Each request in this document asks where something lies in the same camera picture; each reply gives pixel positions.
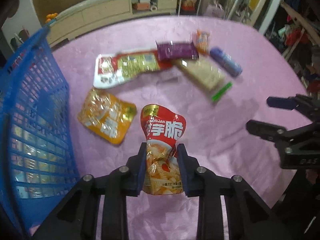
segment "konjak snack bag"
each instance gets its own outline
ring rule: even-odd
[[[140,120],[147,139],[147,170],[143,191],[152,195],[181,193],[175,143],[184,133],[186,120],[159,105],[145,106]]]
[[[78,120],[109,142],[119,144],[136,113],[134,104],[121,101],[103,89],[92,88],[85,98]]]

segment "table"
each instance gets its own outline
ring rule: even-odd
[[[174,67],[140,75],[109,90],[120,99],[135,103],[138,109],[119,146],[90,132],[77,120],[92,87],[98,54],[154,46],[155,41],[190,40],[191,33],[197,29],[210,32],[210,47],[219,46],[243,68],[232,89],[217,105]],[[304,94],[305,90],[284,58],[255,29],[208,17],[152,17],[91,32],[53,54],[70,85],[72,142],[82,176],[109,174],[137,154],[145,141],[140,111],[147,104],[160,104],[185,117],[187,127],[179,143],[185,144],[189,155],[217,175],[227,178],[241,175],[270,207],[292,179],[294,171],[279,168],[273,143],[249,135],[245,123],[256,119],[288,129],[309,124],[298,112],[266,105],[269,96],[288,97]],[[152,196],[142,192],[138,198],[127,198],[127,210],[131,240],[195,239],[198,198],[188,199],[184,194]]]

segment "cabinet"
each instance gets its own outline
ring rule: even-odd
[[[61,12],[50,25],[47,41],[52,47],[63,40],[72,40],[97,28],[128,19],[175,14],[177,0],[155,0],[153,11],[132,10],[131,0],[86,0]]]

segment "yellow snack bag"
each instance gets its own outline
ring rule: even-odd
[[[92,88],[84,100],[78,120],[109,142],[119,144],[136,113],[134,104],[121,101],[103,89]]]

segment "orange box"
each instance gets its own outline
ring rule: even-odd
[[[136,10],[150,10],[150,3],[134,3],[132,8]]]

